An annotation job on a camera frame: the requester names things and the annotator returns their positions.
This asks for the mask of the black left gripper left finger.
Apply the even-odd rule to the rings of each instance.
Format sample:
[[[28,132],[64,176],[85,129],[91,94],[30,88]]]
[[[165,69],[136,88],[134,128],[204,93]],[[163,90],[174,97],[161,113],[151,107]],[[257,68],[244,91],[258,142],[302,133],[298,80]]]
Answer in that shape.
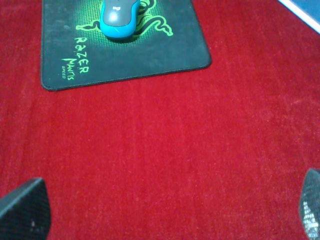
[[[51,207],[43,178],[34,177],[0,198],[2,240],[46,240]]]

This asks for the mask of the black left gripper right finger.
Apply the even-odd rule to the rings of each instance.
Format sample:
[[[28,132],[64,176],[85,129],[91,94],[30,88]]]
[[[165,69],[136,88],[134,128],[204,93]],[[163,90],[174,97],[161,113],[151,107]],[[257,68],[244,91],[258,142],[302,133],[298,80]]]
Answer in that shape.
[[[299,216],[308,239],[320,238],[320,170],[310,168],[303,181]]]

